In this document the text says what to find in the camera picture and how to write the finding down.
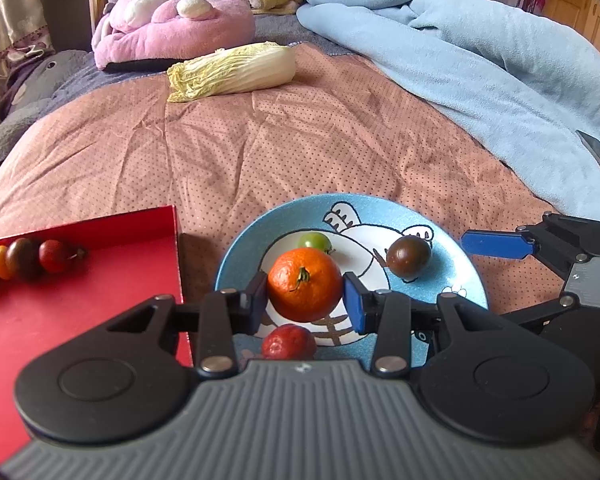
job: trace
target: pink bedspread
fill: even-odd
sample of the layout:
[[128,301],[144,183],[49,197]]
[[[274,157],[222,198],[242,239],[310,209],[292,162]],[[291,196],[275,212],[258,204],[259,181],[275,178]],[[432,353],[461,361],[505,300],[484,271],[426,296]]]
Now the pink bedspread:
[[[458,239],[538,222],[548,204],[469,135],[357,56],[295,48],[291,84],[167,104],[165,75],[94,91],[38,121],[0,168],[0,237],[175,204],[183,282],[210,290],[222,254],[266,210],[354,192],[411,207]],[[535,260],[474,258],[492,309],[545,301]]]

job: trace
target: green tomato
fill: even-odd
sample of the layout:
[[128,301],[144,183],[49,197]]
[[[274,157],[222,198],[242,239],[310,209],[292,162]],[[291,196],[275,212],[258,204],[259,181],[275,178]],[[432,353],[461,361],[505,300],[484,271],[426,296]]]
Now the green tomato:
[[333,252],[333,246],[327,235],[315,231],[303,234],[298,242],[298,247],[311,247],[327,254]]

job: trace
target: orange tomato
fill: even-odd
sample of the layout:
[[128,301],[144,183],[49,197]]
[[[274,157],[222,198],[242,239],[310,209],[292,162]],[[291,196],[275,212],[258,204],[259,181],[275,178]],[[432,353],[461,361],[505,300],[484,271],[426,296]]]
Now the orange tomato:
[[291,321],[309,323],[331,313],[342,297],[342,275],[333,259],[303,247],[282,254],[271,267],[271,304]]
[[10,280],[13,273],[7,267],[7,246],[0,245],[0,278]]

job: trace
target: cartoon plate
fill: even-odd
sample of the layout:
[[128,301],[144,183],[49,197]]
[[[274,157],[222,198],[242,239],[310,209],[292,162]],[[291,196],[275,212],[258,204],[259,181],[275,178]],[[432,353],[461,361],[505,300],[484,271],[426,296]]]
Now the cartoon plate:
[[[440,292],[453,290],[487,307],[474,266],[440,227],[400,204],[355,194],[299,198],[265,213],[229,248],[220,265],[216,288],[244,288],[257,270],[267,272],[280,254],[296,248],[307,231],[327,235],[334,248],[331,256],[341,272],[354,272],[369,290],[390,288],[430,303]],[[411,282],[392,275],[384,266],[389,246],[407,234],[424,238],[432,249],[426,269]],[[261,338],[288,322],[269,303],[256,336],[234,336],[242,364],[259,356]],[[296,324],[314,333],[317,359],[355,358],[368,368],[376,336],[360,336],[353,331],[342,301],[329,316]],[[413,365],[423,364],[426,354],[426,343],[412,336]]]

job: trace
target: pink plush toy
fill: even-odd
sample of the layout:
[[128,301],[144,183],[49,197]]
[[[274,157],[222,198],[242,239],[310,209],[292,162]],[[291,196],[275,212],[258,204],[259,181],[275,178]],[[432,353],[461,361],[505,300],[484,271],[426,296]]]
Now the pink plush toy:
[[251,43],[255,19],[244,0],[118,0],[91,46],[96,65],[193,59]]

